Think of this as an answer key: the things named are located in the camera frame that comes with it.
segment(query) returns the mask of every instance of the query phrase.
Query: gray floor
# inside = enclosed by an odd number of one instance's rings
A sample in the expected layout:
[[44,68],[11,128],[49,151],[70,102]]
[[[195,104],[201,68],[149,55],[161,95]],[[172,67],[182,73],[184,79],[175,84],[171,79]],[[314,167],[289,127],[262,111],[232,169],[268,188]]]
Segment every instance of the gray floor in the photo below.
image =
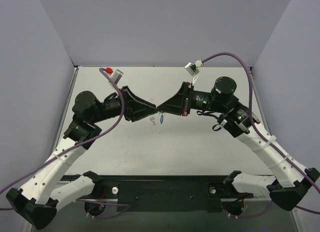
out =
[[[268,206],[267,201],[246,202],[245,214],[256,214]],[[113,207],[107,207],[103,215],[115,213]],[[273,205],[271,210],[256,218],[228,218],[225,212],[127,212],[117,218],[97,220],[86,218],[84,204],[69,204],[51,222],[41,230],[49,231],[297,231],[291,212]]]

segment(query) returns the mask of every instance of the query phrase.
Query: gray wall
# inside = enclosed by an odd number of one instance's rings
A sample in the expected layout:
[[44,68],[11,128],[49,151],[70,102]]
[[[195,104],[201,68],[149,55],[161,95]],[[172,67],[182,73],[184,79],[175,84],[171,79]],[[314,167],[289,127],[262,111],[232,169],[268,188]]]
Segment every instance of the gray wall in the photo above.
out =
[[[48,157],[74,69],[39,0],[0,0],[0,24],[3,187]],[[0,211],[1,231],[19,231],[21,221]]]
[[[290,0],[40,0],[76,65],[252,66]],[[209,62],[236,66],[231,58]]]
[[[291,0],[253,76],[271,132],[293,157],[320,169],[320,0]],[[311,189],[301,204],[320,211],[320,195]],[[319,215],[303,213],[319,231]]]

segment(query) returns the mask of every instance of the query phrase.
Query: screw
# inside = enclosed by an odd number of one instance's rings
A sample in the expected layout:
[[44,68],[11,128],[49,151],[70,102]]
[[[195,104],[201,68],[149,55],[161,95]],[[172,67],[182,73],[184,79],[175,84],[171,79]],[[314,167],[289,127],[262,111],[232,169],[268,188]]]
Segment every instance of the screw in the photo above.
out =
[[119,192],[119,189],[117,187],[112,188],[112,193],[117,194]]
[[210,188],[209,188],[209,192],[210,192],[211,194],[215,194],[215,193],[216,193],[216,188],[215,188],[215,187],[210,187]]

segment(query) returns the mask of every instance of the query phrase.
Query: small silver key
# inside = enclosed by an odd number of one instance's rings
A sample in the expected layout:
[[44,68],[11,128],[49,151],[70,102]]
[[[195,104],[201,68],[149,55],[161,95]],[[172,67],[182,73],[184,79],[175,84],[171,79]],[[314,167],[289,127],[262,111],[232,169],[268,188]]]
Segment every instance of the small silver key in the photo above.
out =
[[153,123],[153,125],[155,125],[156,123],[155,123],[155,119],[154,119],[154,117],[151,117],[150,118],[150,121]]

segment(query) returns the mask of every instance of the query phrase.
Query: white work surface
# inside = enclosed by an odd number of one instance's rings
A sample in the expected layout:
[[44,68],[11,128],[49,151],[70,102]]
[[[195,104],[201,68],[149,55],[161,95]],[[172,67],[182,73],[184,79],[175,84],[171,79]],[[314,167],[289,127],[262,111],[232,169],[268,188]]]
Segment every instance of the white work surface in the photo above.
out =
[[[157,106],[172,97],[182,82],[192,81],[184,68],[123,67],[118,86],[128,85],[138,97]],[[237,83],[235,95],[248,105],[248,80],[242,68],[201,68],[195,90],[210,92],[215,80],[229,76]],[[81,91],[89,90],[103,101],[113,92],[98,67],[80,67],[71,101],[67,109],[63,132],[72,121],[72,106]],[[253,112],[261,118],[256,98]],[[244,144],[227,131],[212,131],[214,118],[198,116],[191,110],[188,117],[166,114],[160,124],[159,114],[154,114],[156,126],[150,117],[138,122],[123,118],[108,135],[95,141],[66,174],[93,171],[100,175],[227,175],[234,170],[250,174],[271,174],[271,171]],[[110,128],[117,118],[97,125]]]

